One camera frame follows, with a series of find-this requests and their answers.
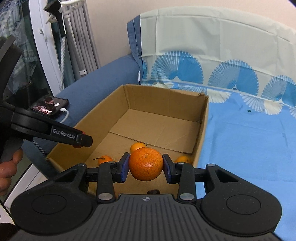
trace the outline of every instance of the sofa armrest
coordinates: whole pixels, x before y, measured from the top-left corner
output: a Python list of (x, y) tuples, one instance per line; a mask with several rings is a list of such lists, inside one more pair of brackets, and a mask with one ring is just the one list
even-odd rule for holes
[[(65, 88), (57, 97), (68, 99), (69, 117), (64, 124), (74, 127), (98, 103), (105, 99), (120, 85), (138, 84), (139, 66), (132, 57), (121, 57), (100, 69), (88, 74)], [(65, 113), (56, 118), (61, 121)], [(48, 154), (57, 144), (53, 141), (34, 138)], [(52, 177), (57, 171), (47, 162), (32, 142), (24, 141), (22, 146), (29, 160), (47, 177)]]

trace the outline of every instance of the metal pin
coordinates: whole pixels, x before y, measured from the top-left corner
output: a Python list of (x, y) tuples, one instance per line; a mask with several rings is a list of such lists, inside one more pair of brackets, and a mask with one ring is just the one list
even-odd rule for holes
[(184, 201), (191, 201), (192, 199), (194, 199), (194, 195), (191, 193), (182, 193), (180, 195), (180, 198)]
[(111, 200), (113, 198), (113, 195), (111, 193), (108, 193), (108, 192), (104, 192), (104, 193), (101, 193), (98, 198), (100, 200), (104, 200), (104, 201), (108, 201), (108, 200)]

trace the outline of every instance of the cardboard box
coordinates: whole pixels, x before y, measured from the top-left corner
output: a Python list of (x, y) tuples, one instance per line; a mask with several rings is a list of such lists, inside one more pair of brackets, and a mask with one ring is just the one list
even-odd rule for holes
[[(57, 144), (48, 155), (49, 161), (64, 171), (78, 163), (97, 167), (94, 158), (111, 156), (119, 161), (135, 142), (145, 143), (174, 161), (189, 156), (197, 166), (205, 136), (208, 97), (203, 93), (157, 87), (120, 86), (89, 112), (75, 128), (93, 138), (90, 148)], [(131, 173), (125, 183), (114, 183), (115, 194), (146, 194), (158, 189), (161, 194), (178, 192), (178, 184), (169, 185), (164, 173), (149, 182), (136, 180)], [(96, 183), (89, 184), (95, 195)]]

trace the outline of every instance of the fan pattern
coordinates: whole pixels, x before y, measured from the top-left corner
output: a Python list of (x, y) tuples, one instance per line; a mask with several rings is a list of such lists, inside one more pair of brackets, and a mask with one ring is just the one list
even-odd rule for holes
[(257, 95), (259, 89), (255, 71), (241, 60), (228, 60), (219, 64), (211, 74), (208, 85), (239, 90), (251, 95)]
[(147, 63), (143, 60), (143, 79), (146, 80), (148, 75)]
[(173, 80), (176, 77), (181, 81), (201, 84), (202, 67), (196, 58), (184, 51), (170, 51), (159, 56), (152, 67), (151, 79)]
[(142, 85), (205, 93), (211, 103), (223, 103), (229, 99), (232, 91), (236, 91), (241, 93), (244, 103), (257, 112), (277, 115), (284, 106), (288, 106), (296, 119), (294, 80), (285, 75), (274, 76), (258, 96), (259, 80), (256, 71), (242, 60), (232, 59), (219, 64), (206, 86), (202, 66), (194, 56), (184, 51), (169, 51), (156, 59), (150, 79), (147, 63), (143, 60)]

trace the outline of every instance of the charging cable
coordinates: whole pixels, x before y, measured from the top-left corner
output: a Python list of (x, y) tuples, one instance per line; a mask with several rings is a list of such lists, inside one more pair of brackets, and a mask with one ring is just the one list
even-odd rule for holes
[(69, 116), (69, 110), (67, 110), (65, 108), (61, 108), (60, 111), (66, 112), (65, 118), (60, 122), (60, 123), (63, 123), (68, 118), (68, 116)]

